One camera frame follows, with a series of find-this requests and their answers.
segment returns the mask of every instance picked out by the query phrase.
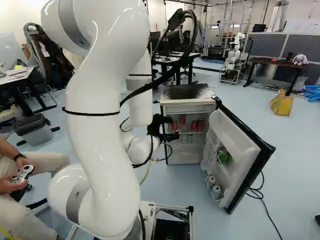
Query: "white robot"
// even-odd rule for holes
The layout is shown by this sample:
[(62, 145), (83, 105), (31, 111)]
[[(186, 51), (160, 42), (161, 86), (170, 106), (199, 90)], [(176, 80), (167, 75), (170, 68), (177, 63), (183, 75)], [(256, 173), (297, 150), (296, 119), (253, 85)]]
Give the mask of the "white robot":
[(244, 60), (241, 60), (241, 51), (239, 49), (241, 41), (245, 38), (245, 34), (238, 32), (234, 37), (234, 42), (229, 43), (234, 47), (229, 49), (228, 57), (225, 59), (223, 67), (220, 69), (221, 82), (227, 82), (230, 84), (236, 84), (238, 82), (239, 76), (244, 67)]
[(230, 50), (228, 52), (228, 57), (225, 60), (225, 62), (228, 62), (230, 64), (234, 64), (241, 56), (240, 49), (240, 40), (243, 40), (246, 38), (246, 35), (238, 32), (237, 35), (234, 37), (234, 42), (230, 42), (230, 45), (234, 45), (234, 49)]
[(41, 21), (54, 42), (86, 56), (67, 86), (65, 105), (69, 138), (81, 164), (51, 180), (49, 205), (101, 240), (123, 240), (143, 205), (133, 164), (145, 163), (161, 143), (131, 131), (152, 122), (152, 90), (129, 100), (130, 117), (122, 124), (119, 117), (124, 80), (132, 91), (151, 82), (145, 5), (142, 0), (50, 0)]
[(289, 3), (290, 0), (276, 1), (268, 24), (267, 32), (283, 32), (286, 25), (286, 12), (289, 7)]

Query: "desk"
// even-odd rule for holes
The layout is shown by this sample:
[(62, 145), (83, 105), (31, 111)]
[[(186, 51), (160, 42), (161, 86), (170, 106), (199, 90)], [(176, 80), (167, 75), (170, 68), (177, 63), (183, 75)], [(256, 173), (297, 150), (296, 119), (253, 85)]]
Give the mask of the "desk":
[[(30, 75), (34, 69), (35, 69), (35, 67), (27, 67), (26, 69), (24, 69), (26, 71), (14, 73), (14, 74), (12, 73), (11, 70), (9, 70), (6, 72), (6, 74), (8, 74), (7, 76), (0, 78), (0, 88), (4, 88), (4, 89), (8, 90), (12, 94), (14, 99), (20, 105), (20, 107), (23, 111), (23, 115), (25, 117), (29, 117), (34, 114), (38, 114), (43, 111), (57, 107), (57, 105), (46, 106), (46, 104), (42, 100), (40, 94), (36, 90), (35, 86), (30, 81)], [(29, 87), (30, 91), (32, 92), (32, 94), (34, 95), (36, 100), (39, 102), (39, 104), (41, 105), (41, 107), (42, 107), (41, 109), (36, 110), (36, 111), (32, 111), (31, 108), (28, 106), (28, 104), (24, 100), (24, 97), (21, 95), (21, 93), (18, 89), (19, 85), (22, 83), (25, 83)]]
[[(167, 66), (174, 65), (183, 54), (184, 54), (183, 52), (173, 51), (169, 54), (169, 57), (157, 55), (158, 58), (156, 58), (154, 60), (154, 62), (156, 64), (161, 65), (162, 74), (165, 74), (167, 72)], [(201, 56), (201, 53), (191, 52), (188, 57), (188, 60), (187, 60), (187, 63), (189, 66), (188, 84), (192, 84), (194, 59), (197, 57), (200, 57), (200, 56)], [(181, 80), (180, 69), (176, 72), (175, 77), (176, 77), (176, 85), (178, 86), (181, 84), (180, 83), (180, 80)]]
[(253, 58), (249, 59), (249, 62), (252, 62), (252, 66), (250, 68), (249, 77), (243, 86), (246, 87), (246, 86), (252, 84), (251, 77), (254, 72), (255, 66), (257, 64), (272, 64), (272, 65), (295, 68), (296, 75), (294, 76), (290, 87), (287, 89), (287, 91), (285, 93), (286, 96), (289, 96), (292, 92), (292, 89), (294, 88), (294, 85), (296, 84), (296, 81), (297, 81), (297, 78), (299, 77), (301, 69), (305, 69), (305, 68), (307, 68), (307, 66), (306, 65), (302, 65), (302, 66), (294, 65), (291, 62), (288, 62), (288, 61), (282, 60), (282, 59), (277, 60), (277, 61), (272, 61), (272, 59), (273, 58), (269, 58), (269, 57), (253, 57)]

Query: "soda can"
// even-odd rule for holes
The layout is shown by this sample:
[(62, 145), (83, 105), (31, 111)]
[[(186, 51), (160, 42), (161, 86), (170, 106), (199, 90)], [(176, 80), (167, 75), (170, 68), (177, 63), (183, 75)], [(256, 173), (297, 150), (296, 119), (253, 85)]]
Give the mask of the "soda can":
[(202, 119), (198, 120), (198, 131), (202, 132), (204, 130), (205, 122)]
[(186, 116), (185, 116), (185, 115), (182, 115), (182, 116), (180, 117), (180, 124), (181, 124), (181, 125), (185, 125), (185, 124), (186, 124)]
[(197, 121), (196, 120), (193, 120), (192, 123), (191, 123), (191, 129), (192, 131), (197, 131), (198, 129), (198, 124), (197, 124)]
[(173, 130), (174, 132), (177, 132), (177, 131), (178, 131), (177, 121), (173, 121), (173, 123), (172, 123), (172, 130)]

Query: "person's hand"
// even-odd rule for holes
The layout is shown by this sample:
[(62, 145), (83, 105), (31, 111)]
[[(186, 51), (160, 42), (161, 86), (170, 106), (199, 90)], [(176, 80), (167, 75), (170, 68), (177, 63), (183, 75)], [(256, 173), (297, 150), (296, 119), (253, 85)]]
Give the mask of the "person's hand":
[(22, 183), (12, 183), (11, 178), (13, 176), (17, 176), (17, 173), (11, 173), (0, 178), (0, 194), (10, 194), (14, 191), (24, 189), (28, 185), (28, 180), (24, 180)]
[(32, 165), (34, 167), (33, 174), (37, 172), (37, 167), (38, 167), (37, 164), (29, 158), (20, 156), (15, 162), (16, 162), (16, 165), (18, 166), (18, 169), (22, 171), (24, 169), (24, 165)]

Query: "fridge door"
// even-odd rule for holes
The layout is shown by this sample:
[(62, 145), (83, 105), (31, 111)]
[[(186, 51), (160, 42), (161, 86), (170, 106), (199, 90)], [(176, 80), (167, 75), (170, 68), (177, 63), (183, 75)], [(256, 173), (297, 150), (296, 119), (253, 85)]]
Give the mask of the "fridge door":
[(201, 168), (215, 177), (221, 188), (215, 200), (231, 214), (276, 148), (255, 134), (218, 97), (213, 99), (217, 109), (209, 117)]

